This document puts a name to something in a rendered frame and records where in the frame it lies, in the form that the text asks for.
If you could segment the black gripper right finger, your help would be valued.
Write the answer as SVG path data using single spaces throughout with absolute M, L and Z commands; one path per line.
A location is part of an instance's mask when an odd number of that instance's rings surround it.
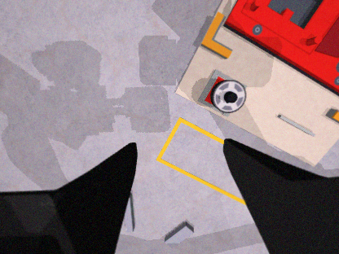
M 231 138 L 228 168 L 270 254 L 324 254 L 339 230 L 339 177 L 292 166 Z

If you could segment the black wheel with grey hub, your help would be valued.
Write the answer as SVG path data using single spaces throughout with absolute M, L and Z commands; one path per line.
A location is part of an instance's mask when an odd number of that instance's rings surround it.
M 226 103 L 224 95 L 226 92 L 234 92 L 238 99 L 234 103 Z M 212 104 L 224 113 L 233 113 L 240 110 L 246 101 L 247 92 L 243 84 L 236 80 L 223 80 L 217 83 L 211 90 L 210 99 Z

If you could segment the yellow rectangular outline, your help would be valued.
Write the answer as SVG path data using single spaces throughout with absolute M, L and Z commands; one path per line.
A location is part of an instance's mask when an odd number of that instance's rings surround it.
M 184 120 L 183 118 L 179 117 L 175 127 L 173 128 L 171 134 L 169 135 L 165 145 L 163 146 L 163 148 L 162 148 L 160 154 L 158 155 L 158 157 L 156 158 L 156 160 L 161 162 L 162 164 L 165 164 L 165 165 L 171 167 L 172 169 L 175 169 L 175 170 L 179 171 L 180 173 L 183 173 L 183 174 L 185 174 L 185 175 L 187 175 L 187 176 L 197 180 L 198 182 L 201 182 L 201 183 L 205 184 L 206 186 L 209 186 L 209 187 L 215 189 L 216 191 L 219 191 L 220 193 L 222 193 L 222 194 L 224 194 L 224 195 L 226 195 L 226 196 L 228 196 L 228 197 L 230 197 L 232 199 L 236 199 L 237 201 L 241 202 L 242 204 L 245 204 L 245 202 L 242 199 L 240 199 L 238 197 L 235 197 L 234 195 L 231 195 L 231 194 L 227 193 L 226 191 L 224 191 L 224 190 L 222 190 L 222 189 L 220 189 L 220 188 L 218 188 L 218 187 L 216 187 L 216 186 L 214 186 L 214 185 L 212 185 L 212 184 L 210 184 L 210 183 L 208 183 L 208 182 L 206 182 L 206 181 L 204 181 L 204 180 L 202 180 L 202 179 L 200 179 L 200 178 L 198 178 L 198 177 L 196 177 L 196 176 L 194 176 L 194 175 L 192 175 L 192 174 L 190 174 L 190 173 L 188 173 L 188 172 L 186 172 L 186 171 L 184 171 L 184 170 L 182 170 L 182 169 L 180 169 L 180 168 L 178 168 L 178 167 L 176 167 L 176 166 L 174 166 L 172 164 L 170 164 L 169 162 L 161 159 L 161 157 L 163 156 L 167 146 L 170 144 L 170 141 L 171 141 L 172 137 L 174 136 L 175 132 L 177 131 L 177 129 L 178 129 L 179 125 L 181 124 L 181 122 L 184 123 L 185 125 L 188 125 L 188 126 L 192 127 L 193 129 L 195 129 L 195 130 L 197 130 L 197 131 L 207 135 L 208 137 L 210 137 L 210 138 L 212 138 L 212 139 L 222 143 L 222 144 L 224 143 L 224 140 L 222 140 L 221 138 L 218 138 L 215 135 L 213 135 L 213 134 L 203 130 L 202 128 L 200 128 L 200 127 L 198 127 L 198 126 L 196 126 L 196 125 L 194 125 L 194 124 Z

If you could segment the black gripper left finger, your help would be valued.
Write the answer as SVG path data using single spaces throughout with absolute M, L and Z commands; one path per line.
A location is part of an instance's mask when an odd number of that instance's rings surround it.
M 0 237 L 55 237 L 64 254 L 115 254 L 134 182 L 136 142 L 55 190 L 0 191 Z

